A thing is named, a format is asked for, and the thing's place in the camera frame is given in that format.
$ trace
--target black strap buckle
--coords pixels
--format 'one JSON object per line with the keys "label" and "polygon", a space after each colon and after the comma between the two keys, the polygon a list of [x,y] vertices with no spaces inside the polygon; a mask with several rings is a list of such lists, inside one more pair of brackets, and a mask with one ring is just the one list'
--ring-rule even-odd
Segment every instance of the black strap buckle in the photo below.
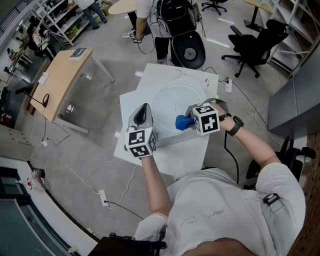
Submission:
{"label": "black strap buckle", "polygon": [[280,196],[277,193],[268,194],[263,199],[263,202],[266,203],[268,206],[272,205],[275,201],[277,201]]}

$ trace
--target jeans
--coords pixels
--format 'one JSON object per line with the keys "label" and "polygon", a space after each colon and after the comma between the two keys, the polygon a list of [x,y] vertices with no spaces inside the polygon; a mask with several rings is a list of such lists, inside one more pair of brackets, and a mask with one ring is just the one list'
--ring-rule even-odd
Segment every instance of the jeans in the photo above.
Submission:
{"label": "jeans", "polygon": [[172,47],[171,40],[172,37],[156,37],[154,39],[156,58],[161,60],[168,55],[168,46],[170,43],[171,61],[176,67],[182,67],[181,63],[177,59],[174,48]]}
{"label": "jeans", "polygon": [[94,17],[92,16],[91,11],[94,11],[96,14],[99,15],[100,19],[105,23],[107,21],[106,16],[103,14],[103,12],[100,10],[99,6],[94,2],[91,4],[88,8],[83,10],[84,15],[89,20],[91,27],[97,26],[97,23],[95,22]]}

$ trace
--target electrical outlet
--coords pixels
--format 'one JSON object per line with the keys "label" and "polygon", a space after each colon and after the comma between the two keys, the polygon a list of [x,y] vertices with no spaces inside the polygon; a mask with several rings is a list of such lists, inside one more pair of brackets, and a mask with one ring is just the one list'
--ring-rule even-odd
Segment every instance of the electrical outlet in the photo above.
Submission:
{"label": "electrical outlet", "polygon": [[102,205],[109,206],[106,192],[104,190],[99,190],[99,195],[100,195]]}
{"label": "electrical outlet", "polygon": [[48,142],[46,142],[44,139],[41,141],[41,144],[44,145],[45,147],[48,147]]}
{"label": "electrical outlet", "polygon": [[229,79],[228,82],[225,82],[225,91],[231,93],[232,91],[232,80]]}

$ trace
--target round table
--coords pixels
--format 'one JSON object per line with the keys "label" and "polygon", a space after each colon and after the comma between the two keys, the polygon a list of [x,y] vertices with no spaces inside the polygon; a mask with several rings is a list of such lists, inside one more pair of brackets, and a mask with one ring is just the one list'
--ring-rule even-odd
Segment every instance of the round table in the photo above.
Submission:
{"label": "round table", "polygon": [[[125,14],[127,13],[131,21],[133,30],[136,30],[137,15],[135,10],[137,9],[136,0],[120,0],[110,7],[109,14]],[[144,35],[151,33],[148,24],[144,29]]]}

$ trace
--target table leg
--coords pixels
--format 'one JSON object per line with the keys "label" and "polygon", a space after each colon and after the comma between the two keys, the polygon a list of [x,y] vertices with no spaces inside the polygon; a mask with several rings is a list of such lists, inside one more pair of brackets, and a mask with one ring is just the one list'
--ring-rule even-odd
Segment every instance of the table leg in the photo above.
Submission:
{"label": "table leg", "polygon": [[254,7],[254,12],[253,12],[253,16],[252,16],[251,22],[248,21],[248,20],[245,20],[245,19],[243,21],[244,21],[244,25],[247,28],[260,32],[260,27],[257,24],[255,24],[257,13],[258,13],[258,9],[259,8],[257,6]]}
{"label": "table leg", "polygon": [[[129,16],[129,19],[131,21],[131,24],[132,24],[132,28],[133,30],[136,30],[137,27],[136,27],[136,24],[137,24],[137,15],[136,15],[136,12],[135,11],[132,11],[132,12],[128,12],[128,16]],[[144,29],[144,35],[147,36],[151,34],[151,31],[150,31],[150,27],[149,25],[147,24],[145,26],[145,29]]]}
{"label": "table leg", "polygon": [[59,117],[56,117],[54,122],[57,124],[57,125],[62,125],[62,126],[66,126],[66,127],[69,127],[71,129],[74,129],[74,130],[77,130],[79,132],[82,132],[82,133],[85,133],[85,134],[88,134],[89,133],[89,130],[81,127],[81,126],[78,126],[78,125],[75,125],[71,122],[67,122],[65,120],[62,120],[60,119]]}
{"label": "table leg", "polygon": [[106,76],[111,80],[111,82],[113,83],[115,81],[114,77],[109,73],[109,71],[105,68],[104,65],[102,65],[102,63],[100,62],[100,60],[98,60],[96,57],[94,57],[93,55],[91,55],[92,60],[100,67],[100,69],[102,69],[102,71],[106,74]]}

